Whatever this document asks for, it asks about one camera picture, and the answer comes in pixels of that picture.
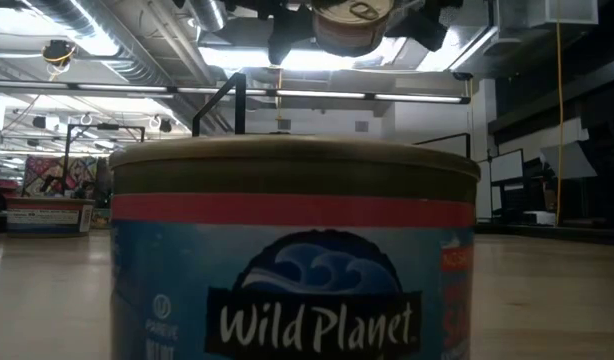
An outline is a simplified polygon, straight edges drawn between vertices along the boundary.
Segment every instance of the wild planet can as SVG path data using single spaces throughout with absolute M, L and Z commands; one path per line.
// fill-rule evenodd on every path
M 113 359 L 469 358 L 472 161 L 232 136 L 111 166 Z

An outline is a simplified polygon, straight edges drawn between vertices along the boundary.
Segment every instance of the ceiling light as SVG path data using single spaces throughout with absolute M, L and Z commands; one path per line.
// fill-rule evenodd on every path
M 96 135 L 96 134 L 92 134 L 92 133 L 90 133 L 89 131 L 84 131 L 84 130 L 81 130 L 81 131 L 80 131 L 80 134 L 82 134 L 83 136 L 87 136 L 87 137 L 88 137 L 88 138 L 90 138 L 90 139 L 98 139 L 98 135 Z
M 19 159 L 19 158 L 4 159 L 4 161 L 8 161 L 10 163 L 19 164 L 19 165 L 22 165 L 22 164 L 25 163 L 25 160 L 22 160 L 22 159 Z
M 105 140 L 94 141 L 94 145 L 99 145 L 107 149 L 113 149 L 116 146 L 113 142 Z
M 450 67 L 449 70 L 456 71 L 462 64 L 465 63 L 470 57 L 472 57 L 476 51 L 478 51 L 481 47 L 483 47 L 494 35 L 498 33 L 498 27 L 494 26 L 485 35 L 483 35 L 480 40 L 478 40 L 474 45 L 472 45 L 467 52 L 465 52 L 462 56 L 458 58 Z
M 144 94 L 144 93 L 128 93 L 130 98 L 151 98 L 151 99 L 173 99 L 174 94 Z
M 181 93 L 194 93 L 194 94 L 215 94 L 218 89 L 212 88 L 178 88 L 178 92 Z
M 364 99 L 362 93 L 343 93 L 329 91 L 302 91 L 302 90 L 278 90 L 279 96 L 300 96 L 300 97 L 319 97 L 319 98 L 344 98 L 344 99 Z
M 2 155 L 47 155 L 47 156 L 64 156 L 65 153 L 58 151 L 26 151 L 26 150 L 0 150 L 0 154 Z M 71 157 L 84 157 L 84 156 L 97 156 L 97 157 L 107 157 L 108 153 L 92 153 L 92 152 L 70 152 L 69 156 Z
M 225 69 L 270 66 L 267 51 L 263 49 L 227 48 L 217 50 L 200 47 L 199 50 L 208 65 Z M 354 58 L 341 57 L 322 50 L 295 49 L 287 54 L 280 67 L 296 71 L 329 71 L 351 69 L 354 62 Z
M 453 96 L 376 94 L 376 100 L 460 104 L 463 98 Z
M 82 90 L 101 90 L 101 91 L 144 91 L 144 92 L 166 92 L 164 86 L 133 86 L 133 85 L 99 85 L 99 84 L 80 84 Z
M 33 82 L 33 81 L 6 81 L 0 80 L 0 87 L 8 88 L 34 88 L 34 89 L 67 89 L 67 84 L 53 82 Z

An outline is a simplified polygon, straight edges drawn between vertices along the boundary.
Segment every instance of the wooden floor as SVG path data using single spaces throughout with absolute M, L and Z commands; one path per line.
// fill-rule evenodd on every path
M 614 359 L 614 247 L 476 246 L 472 359 Z M 0 360 L 108 359 L 109 236 L 0 236 Z

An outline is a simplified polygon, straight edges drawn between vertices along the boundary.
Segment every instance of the black bracket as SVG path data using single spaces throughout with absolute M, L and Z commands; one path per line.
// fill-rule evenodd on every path
M 191 136 L 200 136 L 200 120 L 218 104 L 220 99 L 236 87 L 236 116 L 234 118 L 234 133 L 245 133 L 245 106 L 247 105 L 247 75 L 235 73 L 229 80 L 205 103 L 192 119 Z

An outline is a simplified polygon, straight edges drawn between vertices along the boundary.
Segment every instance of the fluorescent light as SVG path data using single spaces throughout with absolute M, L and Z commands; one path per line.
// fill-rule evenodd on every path
M 3 166 L 5 166 L 5 167 L 8 167 L 8 168 L 10 168 L 10 169 L 18 169 L 18 166 L 17 166 L 17 165 L 14 165 L 14 164 L 7 164 L 7 163 L 4 163 L 4 164 L 2 164 L 2 165 L 3 165 Z
M 94 145 L 100 145 L 102 147 L 105 147 L 107 149 L 113 149 L 115 147 L 115 144 L 111 141 L 94 141 Z
M 166 92 L 164 86 L 133 86 L 133 85 L 99 85 L 99 84 L 81 84 L 78 85 L 83 90 L 109 90 L 109 91 L 136 91 L 136 92 Z
M 369 54 L 353 58 L 329 54 L 322 50 L 293 49 L 287 54 L 280 67 L 296 71 L 334 71 L 352 69 L 356 63 L 384 65 L 392 62 L 402 49 L 406 38 L 384 38 L 378 47 Z M 199 47 L 208 65 L 223 69 L 238 70 L 243 67 L 269 67 L 267 51 L 261 48 L 224 48 Z
M 343 93 L 330 91 L 302 91 L 302 90 L 278 90 L 276 93 L 279 96 L 301 96 L 301 97 L 319 97 L 319 98 L 344 98 L 344 99 L 364 99 L 365 94 L 362 93 Z
M 218 89 L 213 88 L 178 88 L 178 92 L 181 93 L 193 93 L 193 94 L 215 94 Z
M 3 155 L 47 155 L 47 156 L 64 156 L 65 153 L 58 151 L 26 151 L 26 150 L 0 150 Z M 71 157 L 97 156 L 108 157 L 108 153 L 92 153 L 92 152 L 70 152 Z
M 25 160 L 19 159 L 19 158 L 13 158 L 13 159 L 3 159 L 3 161 L 8 161 L 12 164 L 19 164 L 22 165 L 25 163 Z
M 208 65 L 225 69 L 270 66 L 267 52 L 258 48 L 217 50 L 200 47 L 199 50 Z M 329 71 L 351 69 L 354 62 L 354 58 L 332 55 L 322 50 L 294 49 L 287 54 L 280 67 L 297 71 Z
M 131 98 L 151 98 L 151 99 L 173 99 L 174 94 L 144 94 L 144 93 L 128 93 Z
M 458 58 L 450 67 L 449 70 L 455 71 L 462 64 L 465 63 L 470 57 L 472 57 L 476 51 L 478 51 L 481 47 L 483 47 L 494 35 L 498 33 L 498 27 L 494 26 L 485 35 L 483 35 L 480 40 L 478 40 L 467 52 L 465 52 L 461 57 Z
M 67 89 L 67 84 L 53 82 L 2 81 L 0 87 L 35 88 L 35 89 Z
M 400 95 L 400 94 L 376 94 L 376 100 L 403 101 L 403 102 L 435 102 L 446 104 L 459 104 L 462 98 L 452 96 L 428 96 L 428 95 Z

